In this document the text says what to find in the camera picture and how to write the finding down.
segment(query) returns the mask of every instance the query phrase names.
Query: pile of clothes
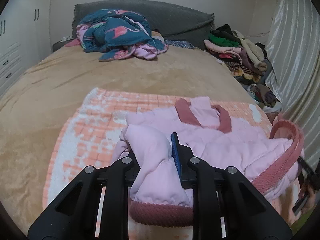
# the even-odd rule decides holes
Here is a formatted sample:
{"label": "pile of clothes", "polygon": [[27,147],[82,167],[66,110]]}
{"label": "pile of clothes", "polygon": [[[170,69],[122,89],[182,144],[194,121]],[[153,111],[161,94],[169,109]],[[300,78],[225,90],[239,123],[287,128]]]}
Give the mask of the pile of clothes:
{"label": "pile of clothes", "polygon": [[101,9],[85,16],[76,27],[77,39],[84,52],[104,53],[99,61],[126,59],[135,55],[154,59],[169,46],[151,37],[150,24],[142,15],[119,9]]}
{"label": "pile of clothes", "polygon": [[270,88],[262,84],[243,85],[248,94],[256,101],[257,105],[265,112],[269,121],[273,123],[282,109],[282,104],[278,101]]}
{"label": "pile of clothes", "polygon": [[267,70],[263,50],[240,32],[232,31],[228,24],[211,30],[204,44],[208,52],[227,65],[236,79],[248,80],[246,84],[258,83]]}

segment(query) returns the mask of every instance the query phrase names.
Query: gray pillow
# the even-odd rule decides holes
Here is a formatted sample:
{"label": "gray pillow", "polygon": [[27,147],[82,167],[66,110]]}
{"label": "gray pillow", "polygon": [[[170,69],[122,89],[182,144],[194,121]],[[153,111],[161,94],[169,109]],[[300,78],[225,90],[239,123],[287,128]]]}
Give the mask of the gray pillow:
{"label": "gray pillow", "polygon": [[72,37],[76,38],[76,26],[89,13],[99,9],[121,9],[140,13],[158,29],[166,40],[189,41],[193,46],[204,49],[203,40],[213,26],[214,15],[187,7],[146,0],[107,0],[75,5]]}

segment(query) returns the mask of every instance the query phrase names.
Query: drawer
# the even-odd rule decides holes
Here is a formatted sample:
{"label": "drawer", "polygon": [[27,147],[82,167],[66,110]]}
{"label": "drawer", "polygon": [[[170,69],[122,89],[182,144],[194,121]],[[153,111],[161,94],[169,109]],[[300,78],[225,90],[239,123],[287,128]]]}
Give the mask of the drawer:
{"label": "drawer", "polygon": [[2,75],[0,76],[0,98],[24,72],[25,69],[22,67],[22,62],[16,61],[15,64],[13,64],[10,68],[2,73]]}
{"label": "drawer", "polygon": [[0,57],[0,76],[22,58],[19,48],[20,43],[13,44],[8,48],[7,52]]}

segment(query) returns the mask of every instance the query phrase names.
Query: white wardrobe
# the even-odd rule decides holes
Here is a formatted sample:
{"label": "white wardrobe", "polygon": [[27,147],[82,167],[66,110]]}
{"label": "white wardrobe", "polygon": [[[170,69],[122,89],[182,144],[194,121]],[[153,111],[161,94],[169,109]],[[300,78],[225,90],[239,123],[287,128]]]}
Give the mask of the white wardrobe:
{"label": "white wardrobe", "polygon": [[0,14],[0,97],[51,54],[50,0],[9,0]]}

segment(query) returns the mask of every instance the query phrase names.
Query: pink jacket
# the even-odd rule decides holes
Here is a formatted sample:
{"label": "pink jacket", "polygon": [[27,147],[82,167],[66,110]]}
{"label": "pink jacket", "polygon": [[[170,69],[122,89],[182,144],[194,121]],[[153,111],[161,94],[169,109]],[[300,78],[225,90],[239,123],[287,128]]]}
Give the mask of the pink jacket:
{"label": "pink jacket", "polygon": [[207,97],[129,113],[127,124],[111,162],[127,156],[130,149],[135,153],[141,170],[130,189],[130,215],[143,224],[192,225],[193,191],[181,187],[171,156],[173,132],[211,166],[235,166],[269,201],[295,180],[296,160],[303,156],[303,136],[293,123],[278,121],[268,139],[262,128],[230,117],[221,106],[211,106]]}

